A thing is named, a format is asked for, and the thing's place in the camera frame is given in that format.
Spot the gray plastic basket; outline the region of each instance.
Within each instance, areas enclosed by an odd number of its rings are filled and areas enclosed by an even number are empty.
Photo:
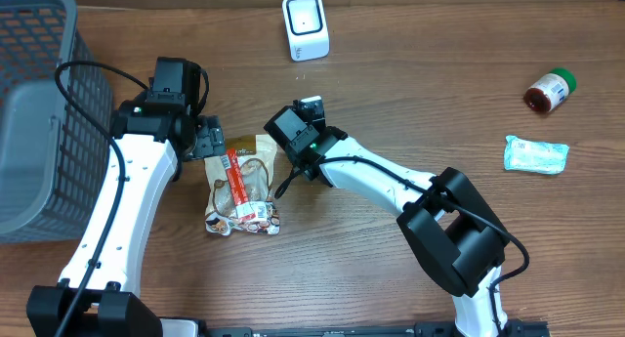
[[[76,31],[74,0],[0,0],[0,243],[84,232],[108,146],[66,103],[54,70],[92,59]],[[112,93],[102,71],[75,66],[62,82],[108,128]]]

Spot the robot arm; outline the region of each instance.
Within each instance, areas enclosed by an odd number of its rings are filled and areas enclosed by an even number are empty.
[[[200,75],[206,84],[201,100]],[[182,161],[226,152],[219,119],[199,115],[207,92],[208,76],[197,64],[159,58],[150,88],[122,103],[113,114],[110,134],[126,169],[119,207],[88,277],[88,263],[118,187],[120,165],[111,148],[103,187],[78,249],[58,285],[35,286],[28,299],[26,314],[36,336],[55,335],[66,314],[70,323],[65,332],[72,336],[198,336],[201,321],[159,319],[139,295],[147,238],[165,186],[180,175]],[[81,290],[83,277],[88,281]],[[76,302],[78,308],[72,311],[69,302]],[[98,313],[86,314],[93,305],[98,306]]]
[[[178,164],[169,141],[159,143],[153,136],[124,135],[117,144],[126,160],[126,185],[117,217],[100,256],[100,267],[94,271],[87,289],[106,289],[109,282],[118,283],[122,292],[140,296],[141,266],[146,251],[149,229],[165,186],[174,176]],[[85,274],[85,263],[94,249],[106,222],[117,188],[119,165],[113,151],[100,197],[89,226],[69,264],[61,273],[60,282],[78,288]]]
[[[325,126],[320,97],[286,106],[265,130],[285,150],[296,173],[303,173],[309,180],[319,178],[329,187],[351,190],[397,216],[419,264],[453,296],[458,332],[467,337],[499,335],[508,317],[501,308],[499,293],[494,295],[493,309],[489,288],[501,273],[508,239],[462,214],[446,230],[437,223],[444,212],[453,211],[438,201],[444,196],[505,230],[463,174],[448,168],[437,177],[372,153],[345,132]],[[354,156],[372,161],[375,166],[350,159]],[[408,187],[382,169],[427,193]],[[282,193],[278,190],[276,197]],[[499,321],[499,328],[494,321]]]

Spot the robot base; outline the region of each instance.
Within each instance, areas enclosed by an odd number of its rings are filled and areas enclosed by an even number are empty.
[[[549,337],[547,322],[508,321],[500,337]],[[414,326],[295,328],[252,330],[246,327],[209,329],[206,337],[461,337],[454,322],[419,322]]]

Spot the food package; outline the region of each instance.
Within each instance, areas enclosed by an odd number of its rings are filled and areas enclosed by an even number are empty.
[[[278,234],[280,219],[271,195],[277,144],[269,135],[226,140],[226,155],[204,159],[211,189],[206,230]]]
[[[557,175],[564,171],[568,146],[546,142],[531,142],[517,136],[507,136],[504,168]]]

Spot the white device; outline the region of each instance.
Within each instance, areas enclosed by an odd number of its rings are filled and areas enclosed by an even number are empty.
[[[293,61],[328,55],[330,38],[321,0],[283,0],[282,13]]]

